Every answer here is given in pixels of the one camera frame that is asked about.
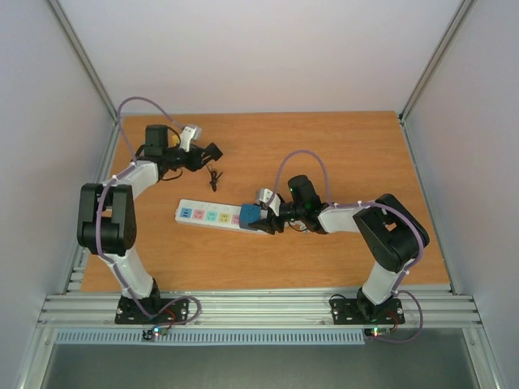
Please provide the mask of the black power adapter plug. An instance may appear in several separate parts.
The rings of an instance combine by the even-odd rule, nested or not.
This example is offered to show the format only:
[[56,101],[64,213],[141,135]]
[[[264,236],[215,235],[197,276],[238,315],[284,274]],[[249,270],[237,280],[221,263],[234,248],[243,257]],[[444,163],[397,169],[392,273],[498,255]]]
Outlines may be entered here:
[[217,148],[216,152],[210,152],[210,156],[214,161],[218,161],[223,156],[223,152]]

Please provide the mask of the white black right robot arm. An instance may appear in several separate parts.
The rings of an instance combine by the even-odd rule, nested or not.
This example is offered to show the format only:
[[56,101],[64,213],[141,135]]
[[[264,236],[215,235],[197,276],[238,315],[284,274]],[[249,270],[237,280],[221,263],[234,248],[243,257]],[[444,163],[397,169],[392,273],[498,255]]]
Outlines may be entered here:
[[306,175],[292,177],[288,187],[292,196],[288,202],[269,189],[259,190],[256,203],[242,206],[239,226],[274,235],[300,222],[311,233],[360,233],[375,264],[357,292],[356,311],[365,322],[379,319],[429,245],[427,231],[392,194],[339,205],[323,202]]

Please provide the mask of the dark blue cube adapter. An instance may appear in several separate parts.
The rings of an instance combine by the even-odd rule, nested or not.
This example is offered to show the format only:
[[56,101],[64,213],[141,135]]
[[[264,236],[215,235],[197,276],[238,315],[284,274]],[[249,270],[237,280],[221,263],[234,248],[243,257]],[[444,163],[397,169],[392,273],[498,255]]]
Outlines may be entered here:
[[256,204],[244,203],[240,207],[238,225],[240,229],[256,231],[256,228],[251,227],[251,223],[255,223],[261,219],[261,207]]

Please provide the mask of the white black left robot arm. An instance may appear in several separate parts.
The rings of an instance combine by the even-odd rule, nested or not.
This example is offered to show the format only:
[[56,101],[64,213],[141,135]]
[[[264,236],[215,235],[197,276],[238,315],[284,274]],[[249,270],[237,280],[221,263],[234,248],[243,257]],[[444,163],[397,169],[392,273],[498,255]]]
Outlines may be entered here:
[[127,168],[105,182],[87,183],[80,190],[77,241],[111,270],[122,290],[122,313],[146,323],[156,322],[167,307],[135,246],[135,200],[163,181],[169,171],[196,172],[222,157],[214,143],[196,145],[201,133],[194,125],[180,131],[167,125],[149,125],[144,143]]

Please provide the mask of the yellow cube socket adapter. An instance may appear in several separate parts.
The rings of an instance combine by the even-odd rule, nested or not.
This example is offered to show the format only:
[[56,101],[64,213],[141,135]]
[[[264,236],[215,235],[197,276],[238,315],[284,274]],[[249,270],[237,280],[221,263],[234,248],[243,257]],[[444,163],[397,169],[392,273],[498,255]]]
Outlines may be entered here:
[[177,135],[172,135],[169,139],[169,146],[170,147],[178,147],[180,144],[180,139]]

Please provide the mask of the white power strip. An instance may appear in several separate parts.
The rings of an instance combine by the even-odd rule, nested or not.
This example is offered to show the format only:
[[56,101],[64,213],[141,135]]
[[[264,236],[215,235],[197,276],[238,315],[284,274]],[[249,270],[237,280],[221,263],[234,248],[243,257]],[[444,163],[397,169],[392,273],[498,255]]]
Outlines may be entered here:
[[248,226],[243,228],[240,225],[241,211],[242,206],[181,199],[175,211],[175,220],[179,224],[267,235]]

